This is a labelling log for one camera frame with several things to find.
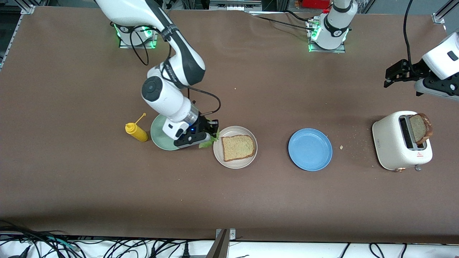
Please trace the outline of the green lettuce leaf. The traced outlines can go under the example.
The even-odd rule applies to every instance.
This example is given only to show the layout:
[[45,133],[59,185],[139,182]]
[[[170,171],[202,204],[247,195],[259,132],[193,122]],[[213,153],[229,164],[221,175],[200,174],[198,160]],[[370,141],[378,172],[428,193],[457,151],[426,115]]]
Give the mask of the green lettuce leaf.
[[211,135],[210,140],[208,140],[206,142],[203,142],[203,143],[200,143],[199,144],[199,148],[208,148],[208,147],[212,146],[214,142],[217,142],[219,140],[219,135],[220,135],[220,130],[217,131],[215,136]]

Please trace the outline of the light crust bread slice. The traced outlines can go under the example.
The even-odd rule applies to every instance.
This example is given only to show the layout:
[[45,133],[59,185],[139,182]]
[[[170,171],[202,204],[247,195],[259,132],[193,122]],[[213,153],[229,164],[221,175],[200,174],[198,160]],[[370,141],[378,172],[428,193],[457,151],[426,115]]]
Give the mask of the light crust bread slice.
[[222,137],[221,140],[225,162],[245,159],[255,154],[255,142],[249,135]]

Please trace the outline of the dark crust bread slice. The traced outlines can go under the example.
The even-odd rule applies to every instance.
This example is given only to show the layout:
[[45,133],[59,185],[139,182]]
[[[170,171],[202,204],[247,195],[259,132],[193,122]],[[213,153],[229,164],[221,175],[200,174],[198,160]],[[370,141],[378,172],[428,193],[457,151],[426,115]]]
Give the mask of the dark crust bread slice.
[[423,144],[433,135],[433,126],[426,114],[416,113],[409,121],[417,145]]

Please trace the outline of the yellow squeeze bottle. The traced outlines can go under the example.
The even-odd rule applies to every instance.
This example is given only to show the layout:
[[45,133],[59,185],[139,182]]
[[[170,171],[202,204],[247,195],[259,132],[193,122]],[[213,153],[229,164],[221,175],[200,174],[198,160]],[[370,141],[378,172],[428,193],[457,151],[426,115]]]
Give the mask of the yellow squeeze bottle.
[[147,142],[148,140],[147,132],[138,125],[138,122],[144,116],[146,116],[146,113],[143,113],[142,116],[136,122],[125,124],[125,132],[140,142]]

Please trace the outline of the beige plate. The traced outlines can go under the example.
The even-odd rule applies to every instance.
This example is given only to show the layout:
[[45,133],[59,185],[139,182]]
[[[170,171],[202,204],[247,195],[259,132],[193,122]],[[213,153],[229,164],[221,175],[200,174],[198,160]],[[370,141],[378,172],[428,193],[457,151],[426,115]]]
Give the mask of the beige plate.
[[[234,137],[238,135],[246,135],[254,141],[254,154],[244,159],[238,159],[238,160],[226,162],[224,161],[224,147],[223,147],[223,141],[221,139],[223,137]],[[214,152],[216,159],[226,168],[231,168],[231,169],[245,168],[248,165],[250,165],[250,163],[253,162],[253,160],[255,159],[257,155],[257,139],[255,138],[254,134],[252,134],[252,132],[246,128],[243,128],[240,126],[227,127],[223,129],[222,131],[220,131],[219,139],[213,143],[213,152]]]

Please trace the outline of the green plate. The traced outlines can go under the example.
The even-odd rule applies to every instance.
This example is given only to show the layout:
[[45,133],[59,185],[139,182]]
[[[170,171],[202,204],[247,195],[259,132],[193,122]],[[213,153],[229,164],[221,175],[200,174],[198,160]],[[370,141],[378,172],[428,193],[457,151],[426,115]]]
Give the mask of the green plate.
[[154,144],[160,149],[175,151],[179,148],[174,145],[174,140],[168,137],[162,130],[166,119],[167,118],[161,114],[156,116],[150,127],[150,136]]

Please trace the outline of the blue plate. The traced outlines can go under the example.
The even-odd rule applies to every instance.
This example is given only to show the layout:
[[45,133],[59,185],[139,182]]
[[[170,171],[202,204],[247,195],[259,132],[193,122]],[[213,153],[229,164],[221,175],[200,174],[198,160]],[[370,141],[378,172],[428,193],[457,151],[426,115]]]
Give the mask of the blue plate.
[[324,133],[313,128],[303,128],[290,137],[288,154],[297,167],[315,172],[328,166],[332,160],[333,148]]

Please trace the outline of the aluminium profile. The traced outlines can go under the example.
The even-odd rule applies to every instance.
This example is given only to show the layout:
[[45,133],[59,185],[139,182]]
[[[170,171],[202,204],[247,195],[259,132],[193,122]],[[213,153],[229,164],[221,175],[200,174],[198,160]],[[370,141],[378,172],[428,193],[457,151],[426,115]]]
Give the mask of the aluminium profile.
[[456,7],[459,7],[459,0],[448,0],[436,13],[432,14],[434,24],[444,24],[444,18]]

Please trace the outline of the white toaster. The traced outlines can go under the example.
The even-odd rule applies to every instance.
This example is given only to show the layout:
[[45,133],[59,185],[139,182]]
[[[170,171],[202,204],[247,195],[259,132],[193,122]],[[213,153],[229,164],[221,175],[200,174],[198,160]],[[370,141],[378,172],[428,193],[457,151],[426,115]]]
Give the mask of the white toaster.
[[403,171],[415,168],[433,158],[430,140],[417,145],[409,118],[414,111],[397,111],[372,125],[374,146],[380,165],[390,171]]

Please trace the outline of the red box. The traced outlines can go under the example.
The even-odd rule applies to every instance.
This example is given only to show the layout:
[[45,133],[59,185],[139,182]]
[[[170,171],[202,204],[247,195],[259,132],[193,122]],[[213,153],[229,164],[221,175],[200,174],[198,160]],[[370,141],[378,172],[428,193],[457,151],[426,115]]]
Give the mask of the red box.
[[308,9],[328,9],[331,0],[301,0],[301,7]]

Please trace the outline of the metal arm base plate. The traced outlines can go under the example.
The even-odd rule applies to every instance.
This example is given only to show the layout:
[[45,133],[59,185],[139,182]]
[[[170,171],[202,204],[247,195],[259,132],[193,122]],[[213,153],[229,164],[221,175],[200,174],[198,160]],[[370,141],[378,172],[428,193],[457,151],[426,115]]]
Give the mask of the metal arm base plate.
[[158,33],[147,27],[126,27],[118,24],[114,25],[119,38],[120,48],[156,48]]
[[320,22],[317,20],[313,21],[312,19],[310,19],[308,20],[308,22],[306,22],[306,28],[311,28],[311,30],[307,32],[309,52],[345,53],[344,40],[346,39],[346,37],[342,39],[342,42],[338,47],[334,49],[326,49],[318,44],[318,39],[320,39],[321,32],[323,31],[323,29],[320,26]]

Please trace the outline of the small metal bracket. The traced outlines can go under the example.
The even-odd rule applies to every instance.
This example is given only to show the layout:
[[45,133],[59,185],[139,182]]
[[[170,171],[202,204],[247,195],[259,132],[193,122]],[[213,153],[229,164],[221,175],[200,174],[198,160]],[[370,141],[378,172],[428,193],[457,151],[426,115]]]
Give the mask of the small metal bracket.
[[[223,229],[216,229],[216,235],[215,237],[217,238],[218,235],[220,234],[220,232],[222,231]],[[229,232],[229,239],[230,240],[236,240],[236,229],[235,228],[229,228],[227,229],[228,232]]]

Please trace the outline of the grey metal post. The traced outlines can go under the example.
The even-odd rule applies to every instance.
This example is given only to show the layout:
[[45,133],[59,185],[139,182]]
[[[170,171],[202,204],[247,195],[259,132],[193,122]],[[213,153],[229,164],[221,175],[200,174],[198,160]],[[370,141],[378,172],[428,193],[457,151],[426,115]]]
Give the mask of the grey metal post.
[[205,258],[227,258],[231,232],[229,229],[218,231],[215,241]]

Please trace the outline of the silver metal frame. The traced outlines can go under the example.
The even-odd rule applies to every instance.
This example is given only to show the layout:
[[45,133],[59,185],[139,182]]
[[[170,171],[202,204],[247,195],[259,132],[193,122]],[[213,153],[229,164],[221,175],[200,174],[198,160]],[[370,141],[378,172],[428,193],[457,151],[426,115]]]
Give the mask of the silver metal frame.
[[262,11],[261,0],[209,0],[209,10]]

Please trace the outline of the aluminium table edge rail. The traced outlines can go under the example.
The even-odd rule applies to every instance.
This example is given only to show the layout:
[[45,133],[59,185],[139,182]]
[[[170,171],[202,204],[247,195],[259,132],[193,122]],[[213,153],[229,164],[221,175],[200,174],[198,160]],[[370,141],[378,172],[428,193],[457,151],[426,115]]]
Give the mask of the aluminium table edge rail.
[[27,0],[13,0],[16,5],[0,4],[0,71],[25,15],[32,14],[35,6]]

